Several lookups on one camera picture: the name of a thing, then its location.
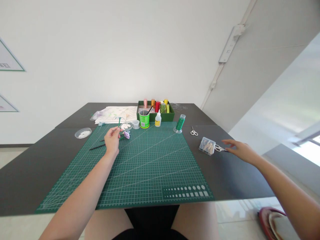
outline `person's left hand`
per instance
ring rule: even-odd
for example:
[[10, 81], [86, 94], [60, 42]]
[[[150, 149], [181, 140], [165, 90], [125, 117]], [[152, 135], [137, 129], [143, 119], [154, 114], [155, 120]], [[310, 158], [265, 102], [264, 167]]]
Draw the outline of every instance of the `person's left hand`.
[[107, 147], [107, 153], [110, 153], [112, 156], [116, 157], [119, 153], [119, 138], [120, 138], [120, 132], [122, 132], [123, 129], [120, 129], [118, 127], [110, 128], [107, 134], [104, 136], [104, 141]]

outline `white-handled scissors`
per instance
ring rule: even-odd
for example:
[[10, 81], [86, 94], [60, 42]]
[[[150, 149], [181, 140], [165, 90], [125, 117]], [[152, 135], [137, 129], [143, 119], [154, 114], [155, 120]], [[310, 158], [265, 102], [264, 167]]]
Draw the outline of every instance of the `white-handled scissors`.
[[227, 150], [225, 150], [224, 148], [220, 147], [220, 146], [217, 145], [217, 144], [214, 146], [214, 149], [215, 149], [217, 152], [221, 152], [221, 151], [226, 151], [226, 152], [227, 152]]
[[198, 135], [198, 133], [193, 129], [193, 127], [192, 127], [192, 131], [190, 132], [190, 134], [191, 135], [194, 135], [194, 136], [197, 136]]

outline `hand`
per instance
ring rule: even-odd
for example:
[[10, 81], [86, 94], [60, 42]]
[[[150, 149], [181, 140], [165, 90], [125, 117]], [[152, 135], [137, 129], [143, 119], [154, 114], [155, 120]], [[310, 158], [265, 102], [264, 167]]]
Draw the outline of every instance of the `hand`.
[[119, 133], [122, 131], [123, 129], [118, 127], [110, 128], [107, 134], [104, 136], [104, 142], [106, 143], [107, 147], [106, 153], [110, 153], [114, 158], [119, 153]]
[[232, 139], [222, 140], [222, 142], [226, 145], [231, 145], [230, 148], [226, 148], [228, 152], [233, 153], [243, 161], [250, 163], [253, 166], [256, 166], [256, 164], [263, 159], [246, 143]]

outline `glue bottle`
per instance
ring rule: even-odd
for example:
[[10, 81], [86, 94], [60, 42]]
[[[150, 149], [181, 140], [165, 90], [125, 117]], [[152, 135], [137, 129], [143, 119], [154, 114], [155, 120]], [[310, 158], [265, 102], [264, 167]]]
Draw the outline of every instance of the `glue bottle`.
[[160, 113], [160, 110], [159, 110], [159, 112], [157, 113], [154, 125], [156, 127], [160, 127], [160, 124], [161, 124], [161, 113]]

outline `cup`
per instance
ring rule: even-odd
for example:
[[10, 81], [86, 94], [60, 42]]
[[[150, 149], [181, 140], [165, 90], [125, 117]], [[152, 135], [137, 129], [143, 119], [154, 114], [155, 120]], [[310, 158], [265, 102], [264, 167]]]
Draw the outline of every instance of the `cup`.
[[140, 115], [140, 127], [141, 128], [148, 128], [150, 126], [150, 124], [149, 124], [150, 113], [145, 116], [145, 114], [147, 114], [147, 113], [148, 113], [147, 110], [141, 110], [139, 112], [139, 115]]

